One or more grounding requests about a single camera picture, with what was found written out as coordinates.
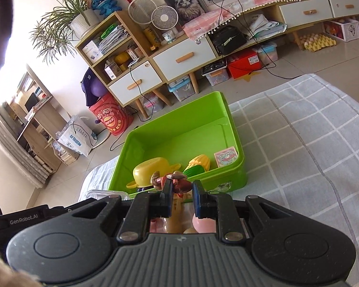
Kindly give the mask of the white toy box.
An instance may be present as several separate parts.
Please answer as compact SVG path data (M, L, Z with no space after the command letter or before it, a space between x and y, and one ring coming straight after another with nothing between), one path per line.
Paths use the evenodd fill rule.
M359 39L359 22L356 19L342 18L338 21L326 21L323 22L323 29L326 34L344 42Z

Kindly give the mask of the pink lace cloth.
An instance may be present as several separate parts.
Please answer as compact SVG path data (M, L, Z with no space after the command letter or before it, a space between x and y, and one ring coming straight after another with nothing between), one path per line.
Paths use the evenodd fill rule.
M237 19L248 12L257 11L260 8L265 8L280 2L290 3L299 1L301 0L238 0L227 6L217 4L216 10L190 20L190 22L186 23L182 28L187 37L196 42L200 38L214 33L218 28L221 28L231 20Z

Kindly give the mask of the black bag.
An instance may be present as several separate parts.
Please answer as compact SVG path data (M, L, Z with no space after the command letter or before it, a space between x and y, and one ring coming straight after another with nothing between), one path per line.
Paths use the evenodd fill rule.
M246 36L234 26L225 26L211 37L212 44L219 55L229 55L247 43Z

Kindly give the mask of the wooden desk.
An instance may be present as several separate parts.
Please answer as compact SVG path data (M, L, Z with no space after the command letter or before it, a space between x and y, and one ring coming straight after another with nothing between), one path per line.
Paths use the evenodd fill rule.
M26 66L9 109L21 127L15 136L17 142L48 173L55 173L63 161L53 143L67 121L57 100L30 66Z

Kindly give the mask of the brown figurine toy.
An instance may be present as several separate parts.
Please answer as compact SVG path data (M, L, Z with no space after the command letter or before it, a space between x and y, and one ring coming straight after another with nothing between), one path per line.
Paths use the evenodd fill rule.
M189 193L192 190L192 183L187 179L187 176L184 173L178 170L164 176L160 175L159 171L154 172L151 175L150 183L158 191L162 191L165 185L171 183L174 193L181 198L184 194Z

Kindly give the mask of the potted green plant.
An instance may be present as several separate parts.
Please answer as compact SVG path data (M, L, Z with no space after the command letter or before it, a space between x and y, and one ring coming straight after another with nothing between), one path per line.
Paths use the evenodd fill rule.
M73 55L73 30L70 24L78 16L88 22L85 11L89 9L87 0L55 0L57 5L46 12L30 32L32 46L38 57L51 64L60 56Z

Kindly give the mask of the grey checked tablecloth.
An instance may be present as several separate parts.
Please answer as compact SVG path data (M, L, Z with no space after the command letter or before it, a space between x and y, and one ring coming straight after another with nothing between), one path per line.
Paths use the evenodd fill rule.
M262 196L345 233L359 284L359 103L315 74L230 104L248 183Z

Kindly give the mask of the red snack bucket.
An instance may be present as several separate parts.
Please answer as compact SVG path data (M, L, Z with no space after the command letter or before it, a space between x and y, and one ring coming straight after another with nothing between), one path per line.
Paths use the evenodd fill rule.
M89 110L114 136L124 133L133 122L133 115L123 108L111 93L100 97Z

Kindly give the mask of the white paper bag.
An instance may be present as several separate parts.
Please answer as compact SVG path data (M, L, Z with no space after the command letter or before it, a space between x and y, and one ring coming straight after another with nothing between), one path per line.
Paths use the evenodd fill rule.
M97 143L97 135L84 122L87 117L74 115L63 129L56 133L57 142L87 157Z

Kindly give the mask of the blue Stitch plush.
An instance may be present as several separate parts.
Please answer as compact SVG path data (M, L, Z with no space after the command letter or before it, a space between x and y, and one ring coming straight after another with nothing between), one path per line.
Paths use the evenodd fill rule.
M118 5L116 0L91 0L91 8L94 11L99 11L99 15L104 17L122 10L122 7Z

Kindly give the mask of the red box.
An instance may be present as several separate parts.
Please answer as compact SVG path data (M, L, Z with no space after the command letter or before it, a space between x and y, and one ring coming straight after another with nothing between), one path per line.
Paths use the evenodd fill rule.
M234 80L260 70L262 63L252 49L244 49L227 57L228 70Z

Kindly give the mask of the white fan front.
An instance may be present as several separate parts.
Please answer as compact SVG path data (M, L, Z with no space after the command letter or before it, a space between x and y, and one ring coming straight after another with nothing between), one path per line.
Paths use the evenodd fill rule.
M159 30L171 30L178 24L177 11L168 5L157 7L151 13L151 23Z

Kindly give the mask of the white fan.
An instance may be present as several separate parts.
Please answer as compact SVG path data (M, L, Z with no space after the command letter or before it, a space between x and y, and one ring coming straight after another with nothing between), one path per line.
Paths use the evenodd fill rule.
M139 25L151 23L151 15L157 8L153 0L133 0L128 6L128 14Z
M171 30L178 24L177 11L168 5L157 7L151 13L151 23L159 30Z

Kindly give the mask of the green plastic bin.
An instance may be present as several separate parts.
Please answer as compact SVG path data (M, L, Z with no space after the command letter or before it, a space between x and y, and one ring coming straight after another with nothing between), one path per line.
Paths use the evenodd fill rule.
M214 153L234 146L239 157L218 168ZM136 189L126 185L133 181L132 171L140 163L164 157L171 164L185 168L197 155L211 161L208 172L195 176L205 190L231 192L243 188L248 181L244 169L245 156L225 96L215 91L187 103L129 132L111 178L109 190L131 196Z

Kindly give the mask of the yellow toy corn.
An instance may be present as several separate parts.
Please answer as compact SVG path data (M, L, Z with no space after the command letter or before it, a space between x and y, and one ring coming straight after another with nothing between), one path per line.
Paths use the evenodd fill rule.
M205 154L201 154L189 161L188 166L183 171L183 173L187 177L193 177L208 172L210 165L210 159Z

